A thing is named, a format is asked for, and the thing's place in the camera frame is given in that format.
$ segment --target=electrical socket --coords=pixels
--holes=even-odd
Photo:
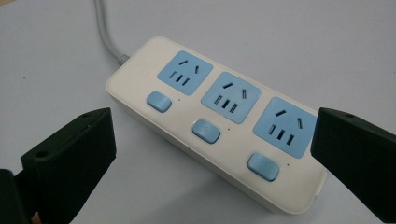
[[[183,51],[187,54],[178,56]],[[182,91],[181,80],[163,81],[160,77],[166,74],[168,77],[165,77],[169,78],[174,71],[180,72],[177,63],[190,56],[192,61],[189,62],[208,63],[209,66],[203,69],[205,81],[186,87],[189,92],[193,90],[193,93],[187,94]],[[217,87],[218,83],[226,82],[224,77],[232,78],[233,85],[229,88],[235,92],[227,91],[228,88],[223,89],[221,85]],[[240,99],[244,98],[244,85],[247,86],[246,97],[249,101],[248,87],[254,86],[252,90],[257,88],[259,92],[251,91],[256,92],[253,95],[257,99],[251,99],[253,106],[242,116],[243,121],[235,122],[227,114],[233,110],[232,102],[242,101],[235,103],[238,107],[233,110],[234,113],[238,113],[239,106],[244,104]],[[320,192],[326,170],[306,150],[309,144],[303,156],[296,159],[253,132],[256,124],[262,124],[258,120],[267,106],[271,108],[269,102],[274,97],[312,116],[316,111],[203,55],[166,38],[152,38],[111,76],[107,91],[123,109],[271,211],[301,214]],[[213,97],[209,104],[215,105],[219,94],[224,94],[224,99],[230,99],[225,108],[222,108],[225,102],[218,102],[220,108],[213,109],[216,112],[203,105],[206,95]]]
[[[212,64],[182,50],[158,74],[158,79],[186,95],[191,95],[212,69]]]
[[[227,119],[240,124],[256,104],[262,91],[228,72],[223,72],[201,100]]]
[[[300,159],[314,135],[317,118],[279,97],[274,97],[254,126],[253,132]]]

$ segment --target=power strip housing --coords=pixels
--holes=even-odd
[[[127,112],[273,212],[301,214],[320,192],[326,169],[309,153],[317,112],[279,92],[164,37],[150,39],[106,87]]]

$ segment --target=gray power cord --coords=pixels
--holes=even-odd
[[[122,54],[111,42],[108,36],[106,23],[105,23],[105,9],[103,7],[103,0],[94,0],[96,8],[96,19],[99,28],[99,35],[110,53],[117,59],[117,62],[122,66],[130,58],[126,54]]]

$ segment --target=white table surface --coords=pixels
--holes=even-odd
[[[162,35],[318,110],[396,133],[396,1],[107,1],[132,55]],[[93,1],[0,7],[0,167],[76,116],[111,107],[116,160],[72,223],[381,223],[333,175],[299,216],[276,215],[132,118],[106,92],[118,69]]]

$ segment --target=socket hole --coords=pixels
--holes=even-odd
[[[231,87],[232,85],[233,85],[233,83],[230,82],[230,83],[228,83],[227,85],[223,86],[223,89],[227,89],[227,88]]]
[[[218,104],[219,104],[219,102],[220,102],[221,98],[222,98],[222,96],[220,95],[220,96],[218,97],[218,99],[216,99],[216,101],[215,101],[215,105],[218,105]]]
[[[44,158],[46,156],[48,156],[50,153],[48,151],[39,151],[37,152],[37,154],[35,154],[35,156],[37,158]]]
[[[172,73],[172,75],[171,75],[169,78],[172,78],[172,77],[174,77],[174,76],[175,76],[175,74],[176,74],[176,72]]]
[[[231,108],[230,112],[233,113],[237,106],[238,106],[238,104],[233,104],[233,107]]]
[[[298,127],[299,127],[299,129],[302,129],[302,128],[303,128],[303,120],[300,119],[300,118],[297,118],[297,121],[298,121]]]
[[[286,114],[286,110],[281,110],[281,111],[277,112],[275,115],[276,115],[277,117],[279,117],[279,116],[281,116],[281,115],[283,115],[283,114]]]
[[[294,135],[290,135],[288,142],[286,143],[288,146],[290,146],[291,141],[293,141]]]
[[[271,126],[270,131],[268,133],[271,135],[274,132],[275,128],[276,126],[273,124],[273,126]]]
[[[277,140],[282,139],[284,133],[285,133],[285,130],[282,129],[282,131],[280,131],[279,135],[277,136]]]
[[[187,78],[184,82],[183,82],[183,84],[181,84],[182,86],[185,86],[186,84],[187,84],[187,82],[189,82],[190,81],[190,79],[189,78]]]
[[[224,109],[225,107],[227,107],[228,103],[230,103],[230,100],[226,100],[226,101],[225,101],[224,105],[222,106],[223,109]]]
[[[185,64],[185,63],[187,63],[187,62],[188,62],[188,60],[183,61],[183,62],[179,63],[178,65],[182,65],[182,64]]]
[[[176,82],[179,82],[182,78],[183,78],[183,75],[180,75],[180,77],[178,77],[178,78],[176,79]]]

